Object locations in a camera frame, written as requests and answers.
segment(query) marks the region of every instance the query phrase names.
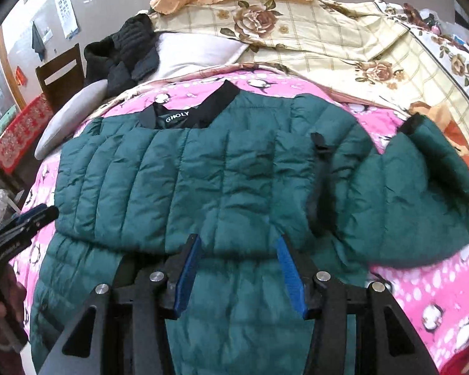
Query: silver screw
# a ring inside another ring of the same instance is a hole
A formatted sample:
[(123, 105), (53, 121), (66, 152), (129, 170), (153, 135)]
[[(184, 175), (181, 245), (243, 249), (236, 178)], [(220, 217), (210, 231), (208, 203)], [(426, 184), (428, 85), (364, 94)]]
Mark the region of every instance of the silver screw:
[(160, 282), (161, 280), (163, 280), (164, 277), (165, 274), (157, 270), (156, 272), (153, 272), (151, 275), (149, 275), (149, 280), (151, 282)]
[(97, 294), (105, 294), (109, 290), (109, 286), (106, 283), (101, 283), (95, 288)]
[(384, 290), (386, 290), (386, 287), (384, 286), (384, 284), (380, 282), (372, 283), (371, 288), (375, 290), (376, 292), (383, 292)]
[(316, 279), (321, 280), (322, 282), (326, 282), (327, 280), (330, 280), (330, 278), (330, 274), (324, 270), (321, 270), (316, 274)]

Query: black jacket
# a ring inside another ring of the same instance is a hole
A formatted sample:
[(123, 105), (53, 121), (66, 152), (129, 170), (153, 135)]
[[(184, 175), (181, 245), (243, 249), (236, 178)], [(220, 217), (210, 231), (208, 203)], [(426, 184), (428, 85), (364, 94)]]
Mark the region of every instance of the black jacket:
[(85, 47), (85, 86), (108, 79), (106, 97), (117, 96), (136, 86), (158, 67), (157, 41), (158, 36), (146, 14), (129, 18), (120, 31)]

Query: yellow plaid blanket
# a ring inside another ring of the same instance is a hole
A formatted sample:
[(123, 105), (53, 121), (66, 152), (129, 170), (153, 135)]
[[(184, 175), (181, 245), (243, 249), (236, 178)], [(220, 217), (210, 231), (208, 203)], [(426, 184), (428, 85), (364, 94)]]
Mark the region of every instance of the yellow plaid blanket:
[(404, 113), (416, 101), (444, 103), (469, 143), (469, 96), (402, 16), (383, 12), (375, 2), (230, 0), (150, 18), (158, 32), (249, 43), (239, 62), (279, 63), (331, 89), (335, 99)]

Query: green cloth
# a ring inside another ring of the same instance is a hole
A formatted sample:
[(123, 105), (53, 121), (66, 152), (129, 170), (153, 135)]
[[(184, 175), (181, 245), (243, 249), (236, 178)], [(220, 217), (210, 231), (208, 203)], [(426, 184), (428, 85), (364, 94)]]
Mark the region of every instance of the green cloth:
[(15, 116), (18, 114), (18, 109), (15, 105), (10, 107), (7, 112), (0, 119), (0, 136), (3, 134), (5, 129), (10, 125), (10, 123), (15, 119)]
[[(332, 201), (320, 209), (334, 223), (318, 236), (306, 217), (326, 170), (315, 132), (334, 149)], [(205, 257), (188, 309), (167, 322), (182, 375), (302, 373), (313, 323), (285, 291), (274, 247), (283, 232), (355, 285), (369, 263), (410, 268), (469, 243), (469, 171), (433, 122), (412, 117), (379, 155), (354, 116), (309, 94), (241, 91), (205, 129), (151, 130), (137, 114), (95, 119), (63, 146), (54, 198), (60, 215), (31, 312), (37, 369), (123, 255), (175, 253), (192, 232)], [(354, 351), (347, 359), (351, 372)]]

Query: brown chair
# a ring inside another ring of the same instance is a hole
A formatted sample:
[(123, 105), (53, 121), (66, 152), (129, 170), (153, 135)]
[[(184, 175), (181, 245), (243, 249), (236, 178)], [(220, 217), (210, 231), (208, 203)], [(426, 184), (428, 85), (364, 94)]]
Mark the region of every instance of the brown chair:
[[(75, 67), (58, 77), (53, 82), (45, 84), (45, 80), (63, 67), (76, 61)], [(54, 113), (58, 112), (71, 97), (83, 89), (83, 66), (81, 64), (80, 44), (76, 44), (71, 49), (63, 52), (58, 57), (47, 62), (43, 66), (36, 68), (36, 77), (45, 93)]]

